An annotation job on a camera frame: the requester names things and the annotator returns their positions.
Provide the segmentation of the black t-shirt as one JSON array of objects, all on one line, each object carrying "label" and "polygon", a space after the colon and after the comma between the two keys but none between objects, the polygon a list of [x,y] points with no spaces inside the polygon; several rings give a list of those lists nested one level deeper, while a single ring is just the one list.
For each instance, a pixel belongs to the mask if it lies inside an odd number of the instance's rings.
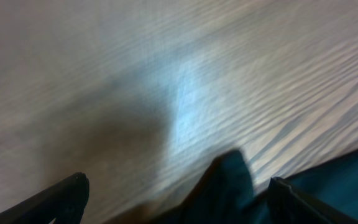
[{"label": "black t-shirt", "polygon": [[358,150],[255,194],[240,150],[217,157],[189,196],[152,223],[358,223]]}]

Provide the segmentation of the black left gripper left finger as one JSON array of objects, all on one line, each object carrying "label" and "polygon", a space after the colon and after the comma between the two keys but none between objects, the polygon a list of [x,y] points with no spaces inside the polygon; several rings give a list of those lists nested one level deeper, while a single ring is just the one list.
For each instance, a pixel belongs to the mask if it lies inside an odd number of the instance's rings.
[{"label": "black left gripper left finger", "polygon": [[90,196],[90,182],[77,172],[27,200],[0,213],[0,223],[81,222]]}]

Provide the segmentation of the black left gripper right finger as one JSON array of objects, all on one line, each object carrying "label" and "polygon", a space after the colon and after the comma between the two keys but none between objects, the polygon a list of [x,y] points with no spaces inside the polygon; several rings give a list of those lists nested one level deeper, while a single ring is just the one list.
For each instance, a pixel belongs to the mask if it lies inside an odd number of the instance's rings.
[{"label": "black left gripper right finger", "polygon": [[267,206],[274,223],[358,223],[358,176],[272,177]]}]

